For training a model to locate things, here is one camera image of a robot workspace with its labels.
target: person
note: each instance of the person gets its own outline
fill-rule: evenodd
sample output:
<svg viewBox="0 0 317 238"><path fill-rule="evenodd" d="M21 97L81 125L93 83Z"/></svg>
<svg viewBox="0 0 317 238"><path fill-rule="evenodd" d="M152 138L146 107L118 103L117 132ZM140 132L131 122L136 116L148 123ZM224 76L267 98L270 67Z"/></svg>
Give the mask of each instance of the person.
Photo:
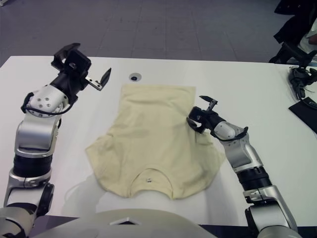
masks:
<svg viewBox="0 0 317 238"><path fill-rule="evenodd" d="M317 50L317 19L314 21L310 31L302 37L297 47L307 54ZM314 56L312 63L317 66L317 55Z"/></svg>

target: screw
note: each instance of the screw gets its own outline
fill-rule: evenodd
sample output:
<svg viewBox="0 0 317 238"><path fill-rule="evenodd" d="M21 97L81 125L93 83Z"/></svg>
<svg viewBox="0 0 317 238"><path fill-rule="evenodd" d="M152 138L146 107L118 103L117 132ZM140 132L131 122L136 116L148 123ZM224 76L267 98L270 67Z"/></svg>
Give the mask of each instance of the screw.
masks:
<svg viewBox="0 0 317 238"><path fill-rule="evenodd" d="M72 67L73 69L76 68L76 64L74 64L74 63L69 63L69 66Z"/></svg>

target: t-shirt sleeve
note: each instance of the t-shirt sleeve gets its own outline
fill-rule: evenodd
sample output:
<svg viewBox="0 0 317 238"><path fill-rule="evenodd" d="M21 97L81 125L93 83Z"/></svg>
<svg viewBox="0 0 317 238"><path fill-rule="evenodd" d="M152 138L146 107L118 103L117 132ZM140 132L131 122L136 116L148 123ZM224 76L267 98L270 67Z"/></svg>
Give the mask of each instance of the t-shirt sleeve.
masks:
<svg viewBox="0 0 317 238"><path fill-rule="evenodd" d="M317 34L317 18L314 21L314 23L311 27L311 30L307 33L306 38L309 38L310 36L313 36L315 34Z"/></svg>

